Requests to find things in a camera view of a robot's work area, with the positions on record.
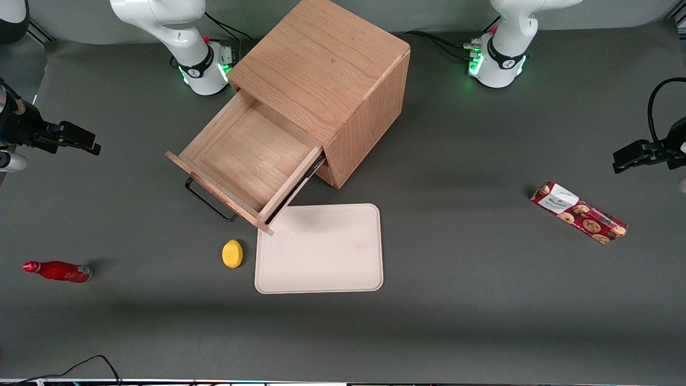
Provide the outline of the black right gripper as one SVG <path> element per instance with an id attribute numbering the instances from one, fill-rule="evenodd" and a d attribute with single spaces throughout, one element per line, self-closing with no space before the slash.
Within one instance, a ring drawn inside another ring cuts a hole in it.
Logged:
<path id="1" fill-rule="evenodd" d="M 1 91 L 1 140 L 15 146 L 29 146 L 33 135 L 41 129 L 41 113 L 25 102 L 5 81 Z M 41 132 L 42 149 L 56 154 L 60 147 L 73 147 L 89 154 L 99 155 L 100 144 L 96 136 L 71 122 L 48 124 Z"/>

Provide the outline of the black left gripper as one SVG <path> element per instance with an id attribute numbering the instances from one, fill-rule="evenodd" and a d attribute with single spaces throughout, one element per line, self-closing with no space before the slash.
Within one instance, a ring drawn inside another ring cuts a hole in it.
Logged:
<path id="1" fill-rule="evenodd" d="M 658 139 L 654 119 L 651 119 L 651 137 L 656 149 L 654 153 L 650 141 L 634 141 L 614 152 L 614 173 L 620 174 L 628 169 L 660 163 L 667 163 L 668 169 L 685 166 L 685 117 L 674 122 L 662 140 Z"/>

